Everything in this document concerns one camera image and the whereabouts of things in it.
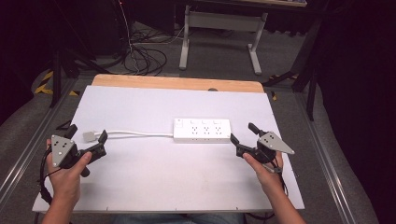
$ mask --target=white tabletop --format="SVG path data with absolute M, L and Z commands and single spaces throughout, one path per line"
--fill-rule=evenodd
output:
M 266 93 L 185 91 L 89 86 L 72 123 L 78 149 L 87 131 L 172 133 L 173 120 L 229 119 L 241 144 L 256 146 L 253 122 L 279 134 Z M 271 205 L 250 166 L 235 156 L 233 144 L 179 144 L 166 137 L 112 138 L 107 155 L 90 164 L 81 178 L 81 198 L 75 212 L 194 213 L 255 212 Z M 303 209 L 290 161 L 283 155 L 284 179 L 290 200 Z M 50 182 L 46 182 L 52 194 Z M 48 205 L 38 195 L 33 211 Z

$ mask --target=white power strip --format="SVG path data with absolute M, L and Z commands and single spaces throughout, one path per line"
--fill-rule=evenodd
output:
M 179 143 L 230 143 L 228 119 L 175 119 L 174 139 Z

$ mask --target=white power cord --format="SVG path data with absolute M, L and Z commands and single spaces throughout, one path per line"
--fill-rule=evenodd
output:
M 86 132 L 83 133 L 82 136 L 86 142 L 95 141 L 98 136 L 102 133 L 96 132 Z M 147 137 L 173 137 L 172 133 L 138 133 L 138 132 L 130 132 L 130 131 L 109 131 L 107 134 L 131 134 L 137 136 L 147 136 Z

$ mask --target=table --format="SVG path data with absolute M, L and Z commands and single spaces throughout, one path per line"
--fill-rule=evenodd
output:
M 203 91 L 210 88 L 219 91 Z M 98 75 L 85 90 L 73 118 L 78 126 L 73 139 L 83 149 L 93 144 L 82 140 L 82 133 L 91 129 L 106 127 L 110 131 L 133 126 L 141 132 L 171 132 L 173 116 L 225 117 L 230 119 L 233 133 L 246 145 L 257 141 L 248 130 L 248 120 L 280 134 L 260 83 Z M 245 213 L 272 209 L 255 173 L 235 156 L 231 143 L 176 144 L 172 138 L 109 136 L 106 152 L 105 157 L 89 165 L 90 176 L 82 178 L 81 199 L 75 212 Z M 284 162 L 290 200 L 297 209 L 303 209 L 286 155 Z M 52 193 L 50 183 L 46 185 Z M 47 209 L 48 205 L 37 196 L 33 210 Z
M 306 2 L 290 2 L 282 0 L 240 0 L 242 3 L 254 3 L 271 6 L 282 7 L 305 7 Z M 261 17 L 248 17 L 225 15 L 219 13 L 205 13 L 190 11 L 191 6 L 186 5 L 184 17 L 184 37 L 181 49 L 179 68 L 185 70 L 187 68 L 187 59 L 189 54 L 189 29 L 190 27 L 212 28 L 212 29 L 227 29 L 245 32 L 256 32 L 253 44 L 248 44 L 247 49 L 250 55 L 250 60 L 253 65 L 254 73 L 256 75 L 262 74 L 259 60 L 257 58 L 256 49 L 262 36 L 262 30 L 265 25 L 267 13 L 264 11 Z

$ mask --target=person's leg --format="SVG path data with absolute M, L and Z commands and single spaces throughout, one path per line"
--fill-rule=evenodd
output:
M 178 214 L 119 214 L 113 217 L 113 224 L 191 224 Z
M 190 214 L 188 217 L 195 224 L 244 224 L 243 213 Z

